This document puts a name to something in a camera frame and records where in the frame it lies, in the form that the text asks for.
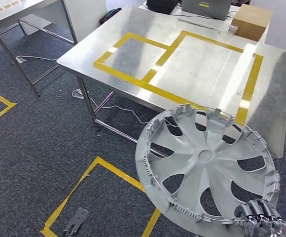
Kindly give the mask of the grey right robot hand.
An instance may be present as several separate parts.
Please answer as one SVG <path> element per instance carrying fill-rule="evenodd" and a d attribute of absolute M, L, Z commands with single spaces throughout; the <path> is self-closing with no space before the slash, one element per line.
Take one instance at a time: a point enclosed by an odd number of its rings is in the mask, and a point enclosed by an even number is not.
<path fill-rule="evenodd" d="M 265 199 L 253 199 L 234 211 L 241 219 L 245 237 L 286 237 L 286 221 Z"/>

